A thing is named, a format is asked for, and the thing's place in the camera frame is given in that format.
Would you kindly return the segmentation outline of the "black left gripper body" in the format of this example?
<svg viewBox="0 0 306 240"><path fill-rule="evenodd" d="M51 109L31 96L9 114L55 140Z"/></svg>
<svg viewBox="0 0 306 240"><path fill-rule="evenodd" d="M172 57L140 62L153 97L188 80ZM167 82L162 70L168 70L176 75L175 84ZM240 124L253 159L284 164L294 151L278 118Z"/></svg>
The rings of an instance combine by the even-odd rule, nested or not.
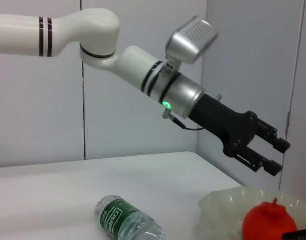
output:
<svg viewBox="0 0 306 240"><path fill-rule="evenodd" d="M189 119L218 137L223 153L230 158L244 157L257 133L255 113L235 112L207 94L194 105Z"/></svg>

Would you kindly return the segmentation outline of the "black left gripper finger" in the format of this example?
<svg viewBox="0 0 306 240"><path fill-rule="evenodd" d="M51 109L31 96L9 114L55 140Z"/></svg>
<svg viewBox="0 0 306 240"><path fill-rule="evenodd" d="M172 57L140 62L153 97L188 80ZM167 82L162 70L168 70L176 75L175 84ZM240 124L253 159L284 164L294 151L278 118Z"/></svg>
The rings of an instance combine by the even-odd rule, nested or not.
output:
<svg viewBox="0 0 306 240"><path fill-rule="evenodd" d="M264 171L274 177L283 169L279 163L263 157L249 147L239 150L234 158L254 172L263 168Z"/></svg>
<svg viewBox="0 0 306 240"><path fill-rule="evenodd" d="M258 117L255 119L257 122L256 135L271 144L275 150L284 154L290 148L291 144L282 138L278 138L278 130L275 127L267 124Z"/></svg>

